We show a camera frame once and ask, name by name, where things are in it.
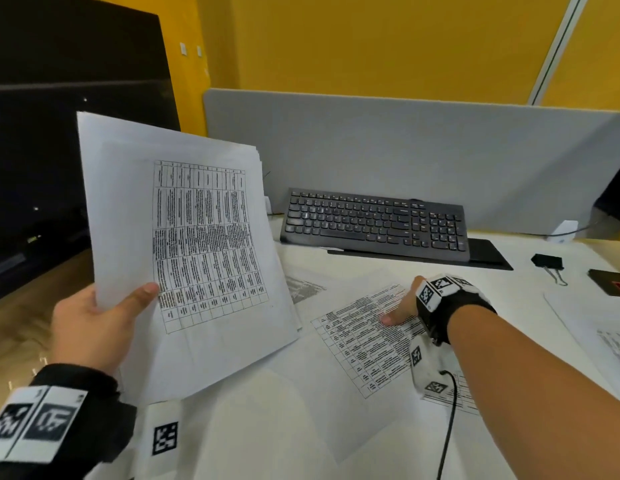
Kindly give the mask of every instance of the yellow wall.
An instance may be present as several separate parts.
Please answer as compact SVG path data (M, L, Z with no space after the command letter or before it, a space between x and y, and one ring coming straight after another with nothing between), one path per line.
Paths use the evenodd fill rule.
M525 104L568 1L199 4L216 87Z
M620 0L588 0L542 103L620 110Z
M196 0L103 0L159 15L181 130L205 136L203 92L210 87ZM181 55L179 43L187 46ZM196 53L200 46L203 57Z

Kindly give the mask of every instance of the black computer keyboard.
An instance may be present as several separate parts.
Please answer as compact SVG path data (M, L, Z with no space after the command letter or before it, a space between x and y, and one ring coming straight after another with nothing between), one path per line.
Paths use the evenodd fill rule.
M290 189L281 242L467 262L461 205Z

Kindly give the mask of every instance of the fingernail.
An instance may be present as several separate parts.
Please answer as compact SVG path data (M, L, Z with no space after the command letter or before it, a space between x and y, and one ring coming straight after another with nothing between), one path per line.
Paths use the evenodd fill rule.
M146 283L142 288L147 294L157 294L160 291L159 285L157 283Z

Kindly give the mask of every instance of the hand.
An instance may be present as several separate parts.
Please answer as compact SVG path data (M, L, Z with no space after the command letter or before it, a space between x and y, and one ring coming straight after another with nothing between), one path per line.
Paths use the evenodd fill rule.
M106 312L97 308L94 284L60 300L52 315L51 362L112 375L130 349L134 319L158 294L158 284L146 283Z
M400 325L405 322L409 317L417 315L417 299L415 293L417 292L417 288L421 284L423 280L425 280L423 276L417 276L414 278L412 282L412 286L410 287L410 291L406 293L406 295L399 303L399 306L394 308L390 313L381 317L381 323L386 326L394 326Z

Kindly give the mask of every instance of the spacebar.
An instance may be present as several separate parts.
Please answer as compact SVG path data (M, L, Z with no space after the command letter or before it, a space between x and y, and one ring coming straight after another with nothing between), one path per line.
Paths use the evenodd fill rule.
M323 237L342 237L343 239L356 239L357 241L365 241L366 235L362 232L348 232L346 230L330 230L321 229Z

